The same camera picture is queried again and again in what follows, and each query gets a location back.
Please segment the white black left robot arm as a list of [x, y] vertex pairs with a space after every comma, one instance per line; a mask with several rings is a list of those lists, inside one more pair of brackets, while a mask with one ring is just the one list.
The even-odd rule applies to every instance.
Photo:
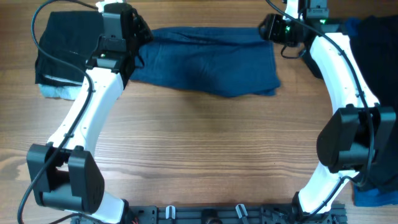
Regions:
[[126, 200], [104, 189], [94, 160], [96, 142], [115, 101], [140, 60], [139, 49], [153, 39], [137, 10], [125, 1], [95, 5], [104, 32], [81, 71], [83, 84], [67, 116], [46, 144], [27, 153], [31, 183], [26, 190], [37, 205], [68, 211], [95, 223], [135, 223]]

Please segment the navy blue shorts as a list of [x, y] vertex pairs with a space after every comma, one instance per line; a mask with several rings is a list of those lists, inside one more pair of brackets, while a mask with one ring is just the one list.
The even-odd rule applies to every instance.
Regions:
[[252, 27], [168, 27], [139, 50], [131, 80], [223, 97], [275, 95], [272, 42]]

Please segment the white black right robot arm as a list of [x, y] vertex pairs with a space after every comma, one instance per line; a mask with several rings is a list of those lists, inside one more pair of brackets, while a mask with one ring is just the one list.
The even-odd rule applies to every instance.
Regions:
[[325, 82], [333, 115], [317, 138], [319, 163], [307, 185], [294, 196], [294, 217], [313, 221], [328, 213], [351, 182], [362, 187], [391, 135], [396, 114], [381, 106], [351, 51], [342, 21], [329, 17], [326, 1], [287, 1], [259, 26], [259, 34], [284, 47], [303, 44], [300, 58]]

